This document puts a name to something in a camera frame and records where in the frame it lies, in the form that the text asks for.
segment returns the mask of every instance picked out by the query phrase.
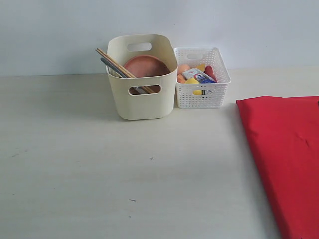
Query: white wicker basket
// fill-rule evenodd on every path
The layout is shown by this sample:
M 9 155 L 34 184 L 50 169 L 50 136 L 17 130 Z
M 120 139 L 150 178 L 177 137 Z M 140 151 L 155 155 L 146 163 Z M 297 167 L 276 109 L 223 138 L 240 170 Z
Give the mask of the white wicker basket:
M 220 108 L 223 104 L 228 84 L 228 71 L 217 48 L 178 47 L 174 49 L 178 64 L 195 67 L 205 63 L 212 66 L 217 83 L 181 84 L 176 83 L 177 103 L 180 108 Z M 195 95 L 194 90 L 209 90 L 209 95 Z

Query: cream plastic bin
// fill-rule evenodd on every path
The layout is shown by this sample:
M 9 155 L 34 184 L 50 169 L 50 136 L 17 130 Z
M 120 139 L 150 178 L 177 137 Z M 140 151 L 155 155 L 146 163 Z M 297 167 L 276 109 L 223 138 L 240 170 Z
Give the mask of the cream plastic bin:
M 128 46 L 150 43 L 150 50 L 129 51 Z M 157 34 L 120 36 L 109 42 L 107 53 L 119 64 L 124 65 L 137 55 L 152 55 L 162 60 L 170 69 L 164 76 L 143 78 L 119 78 L 106 69 L 118 114 L 127 120 L 155 119 L 167 116 L 174 107 L 177 60 L 168 38 Z M 130 87 L 160 85 L 154 94 L 131 95 Z
M 212 84 L 181 84 L 177 82 L 178 106 L 180 108 L 220 108 L 231 79 L 219 50 L 214 47 L 178 47 L 174 51 L 179 64 L 195 67 L 205 63 L 212 66 L 217 79 L 217 83 Z M 210 94 L 195 95 L 193 94 L 194 90 L 207 90 Z

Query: red cloth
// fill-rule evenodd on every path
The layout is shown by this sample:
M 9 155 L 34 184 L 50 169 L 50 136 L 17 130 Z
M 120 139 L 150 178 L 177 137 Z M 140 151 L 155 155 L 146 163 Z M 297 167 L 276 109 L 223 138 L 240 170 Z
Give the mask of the red cloth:
M 319 239 L 319 96 L 237 105 L 283 239 Z

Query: wooden chopstick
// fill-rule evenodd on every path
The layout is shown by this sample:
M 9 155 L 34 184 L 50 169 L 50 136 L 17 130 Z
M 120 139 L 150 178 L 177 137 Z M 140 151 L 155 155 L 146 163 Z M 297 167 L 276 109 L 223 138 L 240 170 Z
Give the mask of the wooden chopstick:
M 97 48 L 96 51 L 103 56 L 104 58 L 106 58 L 108 61 L 110 61 L 116 68 L 119 69 L 119 71 L 121 71 L 124 75 L 126 75 L 128 78 L 136 78 L 131 72 L 129 72 L 126 68 L 124 68 L 123 66 L 121 66 L 119 63 L 117 63 L 111 56 L 109 56 L 107 53 L 105 53 L 104 51 L 102 51 L 100 48 Z M 155 91 L 153 91 L 150 87 L 148 86 L 141 86 L 141 88 L 146 91 L 147 93 L 155 93 Z

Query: tabletop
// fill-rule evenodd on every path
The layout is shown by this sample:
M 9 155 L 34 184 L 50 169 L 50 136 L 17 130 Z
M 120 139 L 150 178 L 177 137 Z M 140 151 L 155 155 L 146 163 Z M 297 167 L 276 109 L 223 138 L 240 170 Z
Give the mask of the tabletop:
M 318 95 L 319 67 L 230 75 L 222 108 L 140 121 L 104 74 L 1 77 L 0 238 L 279 239 L 235 103 Z

